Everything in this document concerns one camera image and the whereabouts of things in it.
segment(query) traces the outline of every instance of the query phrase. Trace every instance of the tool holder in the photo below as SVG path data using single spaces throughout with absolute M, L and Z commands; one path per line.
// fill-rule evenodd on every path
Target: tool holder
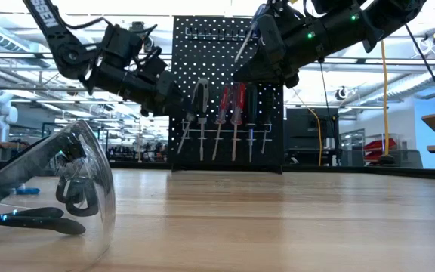
M 186 113 L 184 111 L 176 112 L 169 116 L 168 161 L 173 165 L 173 169 L 186 168 L 188 165 L 215 165 L 216 169 L 219 169 L 219 166 L 226 168 L 225 166 L 232 165 L 281 169 L 284 161 L 283 88 L 281 85 L 257 85 L 258 118 L 254 127 L 255 144 L 253 145 L 252 162 L 249 162 L 249 127 L 246 125 L 245 109 L 242 113 L 243 123 L 238 125 L 239 141 L 236 145 L 236 161 L 231 161 L 234 133 L 234 125 L 230 123 L 233 115 L 231 109 L 227 112 L 226 123 L 221 126 L 216 159 L 212 160 L 219 125 L 216 123 L 216 118 L 224 85 L 233 83 L 232 74 L 252 58 L 258 48 L 258 40 L 251 39 L 239 62 L 234 63 L 234 58 L 248 34 L 250 25 L 251 20 L 244 18 L 174 17 L 172 72 L 177 85 L 185 95 L 190 97 L 197 81 L 201 78 L 207 78 L 209 80 L 209 101 L 206 113 L 207 123 L 205 124 L 204 161 L 202 162 L 199 158 L 201 128 L 197 119 L 190 123 L 188 134 L 183 135 L 188 123 Z M 271 124 L 264 124 L 264 120 L 262 120 L 264 108 L 261 98 L 264 99 L 263 93 L 266 91 L 272 91 L 275 94 Z M 265 131 L 267 135 L 266 150 L 262 154 L 261 144 Z M 185 137 L 184 145 L 181 152 L 177 154 L 183 136 Z

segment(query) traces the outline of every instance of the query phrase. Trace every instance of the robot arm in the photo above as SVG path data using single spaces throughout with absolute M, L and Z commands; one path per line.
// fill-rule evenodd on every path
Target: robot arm
M 138 102 L 142 114 L 167 115 L 173 108 L 190 110 L 190 102 L 175 85 L 174 76 L 159 58 L 160 48 L 138 60 L 143 40 L 136 33 L 112 25 L 103 18 L 70 26 L 60 17 L 51 0 L 23 0 L 42 30 L 61 75 L 78 79 L 91 94 L 95 87 Z M 83 45 L 69 29 L 81 29 L 105 20 L 103 41 Z M 145 29 L 147 35 L 154 29 Z M 137 69 L 130 71 L 131 61 Z
M 288 0 L 268 1 L 258 18 L 258 51 L 233 75 L 234 81 L 294 87 L 299 68 L 357 42 L 369 53 L 377 42 L 414 19 L 426 0 L 375 0 L 364 11 L 359 6 L 363 2 L 313 0 L 318 12 L 327 13 L 315 18 L 299 14 Z

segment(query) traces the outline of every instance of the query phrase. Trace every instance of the red screwdriver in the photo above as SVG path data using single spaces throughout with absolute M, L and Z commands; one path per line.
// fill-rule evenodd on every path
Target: red screwdriver
M 238 140 L 238 125 L 242 124 L 241 113 L 242 108 L 245 105 L 245 91 L 246 87 L 244 83 L 234 85 L 235 90 L 233 92 L 233 117 L 231 118 L 231 124 L 234 125 L 233 136 L 233 162 L 236 160 L 236 141 Z
M 217 127 L 217 137 L 216 144 L 214 145 L 214 152 L 212 153 L 212 160 L 216 159 L 216 152 L 218 150 L 218 144 L 220 134 L 221 134 L 221 126 L 226 123 L 226 113 L 229 108 L 231 97 L 233 96 L 233 92 L 228 84 L 224 86 L 223 96 L 221 97 L 221 102 L 219 103 L 219 114 L 217 115 L 216 123 Z

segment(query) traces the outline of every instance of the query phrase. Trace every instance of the shelf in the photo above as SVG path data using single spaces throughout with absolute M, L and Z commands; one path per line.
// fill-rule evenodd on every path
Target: shelf
M 397 133 L 389 133 L 389 138 L 391 138 L 393 135 L 397 136 Z M 379 137 L 384 138 L 385 134 L 374 134 L 374 135 L 366 136 L 366 138 L 379 138 Z
M 365 152 L 370 152 L 370 151 L 382 151 L 382 147 L 377 147 L 377 148 L 370 148 L 370 149 L 363 149 L 363 151 Z

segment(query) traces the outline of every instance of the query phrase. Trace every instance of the table surface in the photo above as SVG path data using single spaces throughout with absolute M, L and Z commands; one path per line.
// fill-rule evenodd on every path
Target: table surface
M 113 176 L 113 241 L 92 271 L 435 271 L 434 180 L 150 170 Z M 68 267 L 81 261 L 72 253 L 81 240 L 77 246 L 59 235 L 47 249 L 34 244 L 55 232 L 22 231 L 0 234 L 0 271 L 77 271 Z

